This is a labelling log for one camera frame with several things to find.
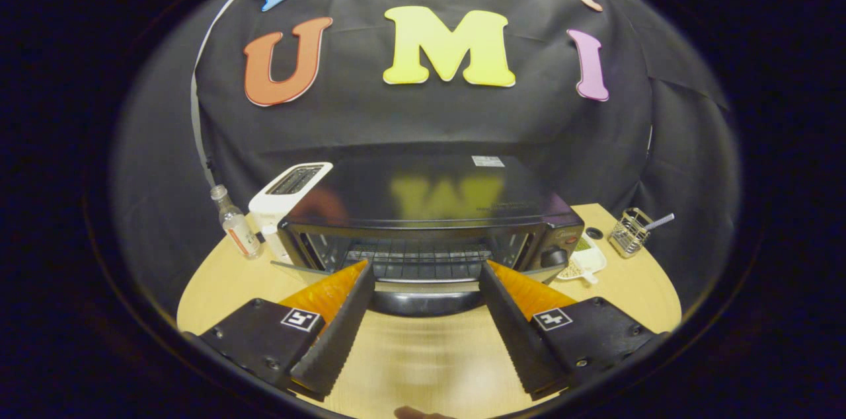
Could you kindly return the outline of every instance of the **bottle label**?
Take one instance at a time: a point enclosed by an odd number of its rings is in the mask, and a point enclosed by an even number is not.
[[[256,253],[258,250],[259,239],[256,238],[256,235],[246,224],[230,227],[226,232],[229,234],[229,238],[235,242],[235,245],[238,247],[238,250],[241,251],[241,254],[251,256],[251,254]]]

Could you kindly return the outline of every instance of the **oven control knob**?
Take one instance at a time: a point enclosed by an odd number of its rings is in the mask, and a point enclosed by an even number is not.
[[[541,266],[542,268],[547,268],[548,266],[568,266],[567,260],[567,250],[563,250],[563,248],[555,247],[548,248],[541,254]]]

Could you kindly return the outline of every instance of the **glass bottle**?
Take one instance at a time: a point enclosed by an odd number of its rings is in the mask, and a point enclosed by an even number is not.
[[[262,244],[247,224],[244,212],[229,199],[229,191],[222,184],[211,188],[211,198],[217,204],[218,221],[223,232],[232,239],[238,251],[248,259],[262,254]]]

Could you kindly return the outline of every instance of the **bottle cap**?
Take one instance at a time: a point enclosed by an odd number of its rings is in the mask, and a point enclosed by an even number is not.
[[[211,198],[214,200],[221,200],[224,196],[227,195],[229,191],[226,191],[226,186],[222,184],[218,184],[214,188],[211,188]]]

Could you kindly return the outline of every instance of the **wooden table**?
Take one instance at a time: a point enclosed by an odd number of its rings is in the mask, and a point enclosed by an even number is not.
[[[622,259],[607,242],[616,220],[598,204],[573,206],[587,227],[605,237],[596,241],[608,265],[598,284],[553,280],[551,287],[571,298],[602,296],[654,332],[674,329],[681,305],[667,274],[642,248]],[[252,227],[251,217],[248,221]],[[269,248],[245,260],[223,239],[188,282],[177,325],[203,334],[250,299],[281,299],[306,286],[288,269],[273,266]],[[556,397],[548,396],[544,400]],[[411,406],[459,419],[502,415],[538,404],[523,392],[517,373],[487,307],[434,319],[405,319],[368,311],[332,394],[317,406],[353,417],[392,418]]]

